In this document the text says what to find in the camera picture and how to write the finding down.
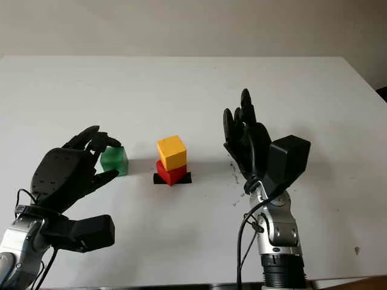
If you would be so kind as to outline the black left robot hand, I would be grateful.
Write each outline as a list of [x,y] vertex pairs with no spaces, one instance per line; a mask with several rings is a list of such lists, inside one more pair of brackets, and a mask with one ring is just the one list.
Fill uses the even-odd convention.
[[107,147],[119,148],[121,143],[99,131],[98,126],[91,126],[62,147],[48,151],[31,180],[34,203],[63,213],[79,199],[116,178],[119,175],[116,169],[96,173],[95,166]]

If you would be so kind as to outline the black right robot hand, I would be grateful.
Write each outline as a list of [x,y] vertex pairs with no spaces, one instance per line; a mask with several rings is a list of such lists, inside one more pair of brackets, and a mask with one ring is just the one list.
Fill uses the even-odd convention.
[[234,112],[223,112],[224,147],[237,163],[246,179],[245,194],[251,194],[267,170],[268,148],[272,140],[266,127],[256,121],[255,109],[248,89],[241,93],[241,106]]

